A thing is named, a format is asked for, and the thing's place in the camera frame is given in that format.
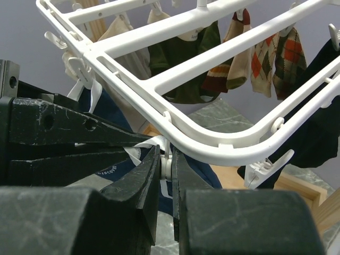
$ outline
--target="navy blue fabric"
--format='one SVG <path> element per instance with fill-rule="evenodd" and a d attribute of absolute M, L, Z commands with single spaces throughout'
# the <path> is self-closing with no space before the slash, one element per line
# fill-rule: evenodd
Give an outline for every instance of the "navy blue fabric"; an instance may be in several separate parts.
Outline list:
<path fill-rule="evenodd" d="M 81 111 L 87 112 L 90 108 L 91 102 L 91 91 L 88 89 L 84 89 L 79 99 L 79 105 Z M 94 115 L 101 117 L 107 121 L 110 121 L 116 125 L 121 126 L 122 128 L 128 129 L 131 131 L 131 127 L 125 119 L 121 110 L 117 107 L 114 101 L 111 99 L 109 94 L 103 90 L 103 93 L 100 96 L 98 104 L 94 110 Z M 142 161 L 149 149 L 141 148 L 141 158 Z M 199 162 L 187 155 L 185 155 L 185 159 L 188 162 L 189 166 L 199 175 L 203 180 L 205 180 L 210 186 L 216 189 L 221 189 L 222 185 L 219 182 L 216 174 L 211 169 L 208 164 Z M 125 174 L 135 168 L 132 160 L 128 159 L 126 161 L 120 162 L 108 169 L 100 171 L 97 173 L 98 176 L 105 178 L 107 180 L 116 182 L 121 179 Z M 167 182 L 168 193 L 172 196 L 172 183 Z M 173 201 L 170 198 L 166 198 L 162 195 L 159 189 L 159 205 L 158 210 L 164 213 L 173 214 Z"/>
<path fill-rule="evenodd" d="M 84 89 L 78 102 L 80 110 L 83 112 L 88 112 L 91 103 L 91 90 Z M 132 131 L 122 111 L 118 108 L 118 106 L 105 90 L 103 90 L 101 93 L 93 114 L 118 126 L 121 126 L 122 128 Z"/>

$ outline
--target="white clothespin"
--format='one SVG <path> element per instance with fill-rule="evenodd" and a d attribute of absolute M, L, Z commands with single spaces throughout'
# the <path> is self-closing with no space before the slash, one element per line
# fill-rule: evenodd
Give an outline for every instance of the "white clothespin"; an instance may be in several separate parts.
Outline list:
<path fill-rule="evenodd" d="M 331 41 L 336 51 L 340 50 L 340 31 L 333 24 L 328 25 Z"/>
<path fill-rule="evenodd" d="M 93 113 L 103 91 L 103 87 L 95 79 L 95 76 L 94 74 L 92 74 L 92 71 L 91 70 L 88 71 L 85 68 L 84 63 L 80 58 L 70 57 L 68 63 L 72 67 L 73 71 L 77 74 L 79 79 L 67 97 L 72 98 L 73 100 L 79 100 L 79 97 L 84 87 L 90 89 L 91 103 L 89 113 Z"/>
<path fill-rule="evenodd" d="M 297 7 L 297 6 L 300 5 L 300 4 L 301 4 L 301 3 L 300 3 L 300 0 L 296 0 L 296 2 L 294 2 L 294 3 L 291 5 L 291 7 L 289 8 L 289 10 L 291 10 L 292 8 Z M 294 24 L 291 24 L 289 27 L 287 27 L 287 28 L 281 30 L 280 36 L 281 36 L 281 37 L 286 37 L 286 36 L 289 34 L 289 32 L 292 31 L 292 29 L 293 29 L 294 26 L 295 26 L 295 23 L 294 23 Z"/>
<path fill-rule="evenodd" d="M 172 0 L 172 7 L 178 8 L 182 4 L 182 0 Z"/>
<path fill-rule="evenodd" d="M 162 7 L 160 5 L 160 2 L 154 2 L 151 5 L 151 9 L 154 11 L 156 16 L 160 16 L 162 14 Z"/>
<path fill-rule="evenodd" d="M 170 116 L 169 112 L 165 112 L 164 116 L 167 116 L 166 118 L 168 119 Z M 167 180 L 171 181 L 172 152 L 169 141 L 164 136 L 159 135 L 136 144 L 134 147 L 124 147 L 124 150 L 129 154 L 132 162 L 138 166 L 141 163 L 140 148 L 151 148 L 156 145 L 159 145 L 160 149 L 165 152 L 165 155 L 161 155 L 160 191 L 164 197 L 172 199 L 166 184 Z"/>
<path fill-rule="evenodd" d="M 59 49 L 67 49 L 67 44 L 61 38 L 56 37 L 52 32 L 47 31 L 44 36 Z"/>
<path fill-rule="evenodd" d="M 78 10 L 82 10 L 83 6 L 79 3 L 75 3 L 72 5 L 72 9 L 74 11 L 78 11 Z M 84 24 L 79 25 L 79 29 L 80 31 L 82 31 L 84 33 L 84 35 L 86 35 L 88 38 L 92 38 L 94 36 L 94 34 L 92 33 L 91 30 L 91 26 L 89 22 L 86 22 Z"/>
<path fill-rule="evenodd" d="M 245 167 L 244 186 L 249 189 L 256 189 L 266 179 L 276 173 L 281 167 L 289 162 L 293 157 L 294 150 L 289 150 L 275 163 L 270 162 L 269 159 L 256 162 Z"/>
<path fill-rule="evenodd" d="M 168 111 L 163 112 L 163 117 L 165 120 L 171 121 L 171 115 Z M 171 165 L 172 165 L 172 152 L 170 150 L 170 142 L 169 140 L 165 140 L 165 150 L 164 155 L 160 156 L 161 163 L 161 179 L 171 180 Z"/>
<path fill-rule="evenodd" d="M 239 21 L 243 21 L 243 11 L 244 11 L 244 8 L 239 9 L 239 10 L 236 11 L 236 16 L 237 16 L 237 19 Z"/>

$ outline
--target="argyle sock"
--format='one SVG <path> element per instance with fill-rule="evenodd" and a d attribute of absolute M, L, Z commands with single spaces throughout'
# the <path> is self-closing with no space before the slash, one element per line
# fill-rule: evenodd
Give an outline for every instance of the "argyle sock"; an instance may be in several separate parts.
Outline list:
<path fill-rule="evenodd" d="M 223 42 L 229 41 L 248 30 L 250 30 L 249 12 L 244 9 L 243 21 L 239 21 L 236 13 L 234 13 L 228 33 Z M 212 68 L 208 72 L 202 88 L 227 93 L 228 89 L 234 89 L 244 84 L 249 72 L 249 68 L 247 67 L 249 66 L 249 54 L 250 50 L 246 50 Z"/>
<path fill-rule="evenodd" d="M 277 51 L 279 34 L 276 33 L 255 45 L 251 61 L 251 84 L 254 92 L 271 97 L 273 63 Z"/>
<path fill-rule="evenodd" d="M 299 76 L 307 69 L 300 37 L 293 28 L 286 37 L 280 37 L 276 58 L 273 84 L 277 99 L 284 100 Z"/>

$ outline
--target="scratched black surface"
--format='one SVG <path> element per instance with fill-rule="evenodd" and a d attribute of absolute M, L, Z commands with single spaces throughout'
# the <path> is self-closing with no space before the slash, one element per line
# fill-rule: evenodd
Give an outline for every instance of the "scratched black surface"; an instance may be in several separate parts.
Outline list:
<path fill-rule="evenodd" d="M 159 147 L 100 194 L 0 188 L 0 254 L 147 255 L 155 242 Z"/>
<path fill-rule="evenodd" d="M 185 205 L 190 250 L 181 254 L 325 254 L 295 192 L 187 190 Z"/>

